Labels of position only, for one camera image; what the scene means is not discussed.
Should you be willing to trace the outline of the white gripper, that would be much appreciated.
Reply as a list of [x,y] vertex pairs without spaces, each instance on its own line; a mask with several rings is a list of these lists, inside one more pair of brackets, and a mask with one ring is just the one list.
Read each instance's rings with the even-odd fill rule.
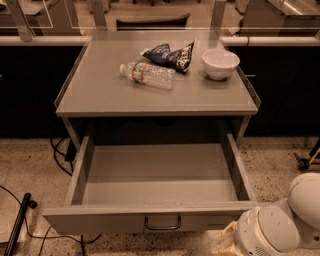
[[300,235],[278,206],[255,207],[229,223],[213,240],[212,256],[283,256],[295,250]]

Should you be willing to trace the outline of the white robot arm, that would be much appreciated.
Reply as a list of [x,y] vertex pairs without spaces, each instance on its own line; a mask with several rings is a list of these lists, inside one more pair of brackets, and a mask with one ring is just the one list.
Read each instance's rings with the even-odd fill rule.
[[320,175],[292,180],[288,195],[256,206],[232,221],[213,241],[212,256],[285,256],[320,248]]

